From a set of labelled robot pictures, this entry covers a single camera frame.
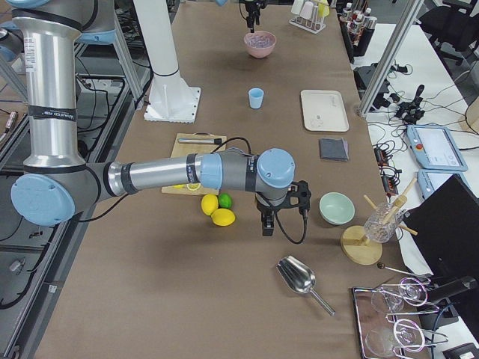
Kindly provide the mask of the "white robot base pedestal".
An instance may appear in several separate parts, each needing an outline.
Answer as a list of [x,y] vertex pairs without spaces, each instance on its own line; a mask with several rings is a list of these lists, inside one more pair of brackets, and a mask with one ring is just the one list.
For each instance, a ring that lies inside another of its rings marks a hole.
[[137,0],[134,6],[153,71],[144,119],[194,123],[201,89],[180,74],[167,2]]

